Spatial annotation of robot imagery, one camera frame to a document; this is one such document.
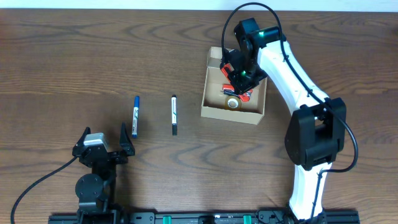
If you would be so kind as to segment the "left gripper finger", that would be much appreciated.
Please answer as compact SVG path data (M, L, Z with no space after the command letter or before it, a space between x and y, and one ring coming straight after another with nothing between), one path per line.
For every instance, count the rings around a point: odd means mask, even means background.
M80 139L76 143L76 146L83 146L84 145L84 140L88 134L91 134L91 129L90 127L86 127L83 134L81 135Z
M121 146L122 150L126 152L127 156L134 156L135 155L135 148L131 142L131 139L127 133L126 124L121 124L121 131L119 137L119 145Z

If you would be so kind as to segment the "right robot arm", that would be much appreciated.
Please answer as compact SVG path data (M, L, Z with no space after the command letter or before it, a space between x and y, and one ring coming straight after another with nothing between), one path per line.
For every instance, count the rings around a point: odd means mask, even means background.
M220 69L237 96L270 78L290 111L284 139L295 179L289 207L297 221L322 213L327 172L345 142L346 105L314 84L295 59L280 25L260 29L253 18L234 28L239 49L222 49Z

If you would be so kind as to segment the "yellow tape roll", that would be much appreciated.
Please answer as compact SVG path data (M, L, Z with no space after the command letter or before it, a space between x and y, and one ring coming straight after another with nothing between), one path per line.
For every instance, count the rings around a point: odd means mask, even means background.
M224 107L226 110L240 110L242 106L241 100L237 96L227 96Z

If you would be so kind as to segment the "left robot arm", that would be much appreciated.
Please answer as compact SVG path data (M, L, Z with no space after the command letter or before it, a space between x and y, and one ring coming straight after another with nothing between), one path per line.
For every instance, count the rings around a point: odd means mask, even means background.
M87 127L72 149L72 155L91 169L76 183L75 193L79 199L78 223L129 223L129 215L117 204L116 166L128 163L135 155L135 148L126 130L121 125L119 151L108 151L108 142L103 133L91 133Z

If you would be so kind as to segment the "red utility knife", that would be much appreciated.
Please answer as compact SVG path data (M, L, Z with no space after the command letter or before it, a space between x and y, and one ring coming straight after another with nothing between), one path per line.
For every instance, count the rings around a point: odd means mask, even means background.
M231 71L231 65L230 64L226 64L222 69L221 69L221 72L224 74L224 76L227 78L227 80L229 80L229 78L228 78L228 72L230 72ZM246 102L248 102L250 99L251 99L251 97L250 98L248 98L248 97L242 97L242 98L239 98L243 103L246 103Z

